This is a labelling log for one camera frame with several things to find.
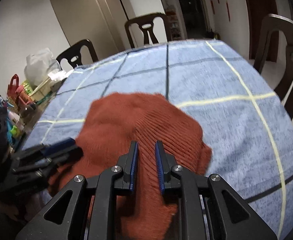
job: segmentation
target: red cloth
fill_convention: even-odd
[[[77,174],[100,174],[128,152],[132,140],[139,144],[137,187],[135,196],[117,198],[121,234],[131,239],[163,239],[177,204],[165,204],[160,194],[156,141],[161,140],[166,153],[198,174],[205,173],[211,149],[202,141],[201,126],[162,95],[115,93],[94,101],[76,139],[84,156],[69,169],[63,167],[50,182],[58,182],[61,188]]]

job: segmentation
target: tablecloth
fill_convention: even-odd
[[[75,138],[91,102],[113,92],[166,96],[202,126],[212,148],[206,175],[220,174],[279,239],[292,229],[293,125],[273,90],[227,44],[170,42],[77,67],[24,149]]]

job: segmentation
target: chair backrest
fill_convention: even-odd
[[[83,65],[81,61],[81,53],[80,53],[80,50],[83,46],[86,46],[89,49],[93,62],[97,61],[98,57],[97,57],[97,54],[95,53],[93,44],[90,40],[78,41],[76,44],[72,45],[70,48],[66,49],[59,56],[57,56],[57,61],[60,64],[61,60],[65,58],[67,59],[67,61],[73,68],[75,68],[76,66]]]
[[[253,67],[261,74],[269,49],[270,37],[274,31],[282,31],[287,40],[285,72],[280,83],[274,90],[282,101],[293,82],[293,21],[275,14],[269,14],[264,17]],[[293,87],[284,107],[292,119]]]
[[[168,23],[168,17],[163,13],[147,14],[147,15],[143,15],[143,16],[140,16],[140,17],[130,19],[125,23],[125,31],[127,33],[127,36],[128,36],[128,39],[129,39],[129,42],[130,42],[130,45],[131,45],[132,49],[134,48],[134,43],[133,43],[133,40],[132,40],[132,36],[131,36],[130,30],[129,30],[129,27],[134,23],[137,23],[139,25],[139,28],[143,33],[144,44],[150,44],[148,32],[150,34],[150,38],[151,38],[152,43],[153,44],[159,43],[159,41],[157,40],[157,38],[156,38],[156,36],[154,35],[154,32],[153,32],[153,27],[154,27],[153,20],[155,18],[157,18],[157,17],[160,17],[163,20],[167,41],[172,40],[171,32],[170,32],[170,26],[169,26],[169,23]]]

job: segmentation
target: metal screw head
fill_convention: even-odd
[[[38,177],[42,177],[42,172],[41,172],[41,171],[36,171],[36,175],[37,175]]]
[[[213,181],[219,181],[221,179],[221,177],[218,174],[212,174],[210,176],[211,180]]]
[[[83,176],[82,176],[82,175],[76,175],[76,176],[73,178],[73,180],[74,180],[75,182],[81,182],[81,181],[83,180]]]
[[[181,165],[175,165],[175,166],[173,167],[173,169],[174,169],[175,171],[182,171],[182,170],[183,170],[183,167],[182,167]]]
[[[115,166],[113,166],[113,167],[111,168],[111,171],[113,171],[113,172],[118,172],[118,171],[120,171],[121,169],[122,169],[121,166],[115,165]]]

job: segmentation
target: plastic bag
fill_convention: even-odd
[[[53,57],[49,48],[39,50],[36,54],[27,56],[27,65],[24,74],[31,87],[35,89],[42,81],[48,78],[52,70],[61,70],[59,63]]]

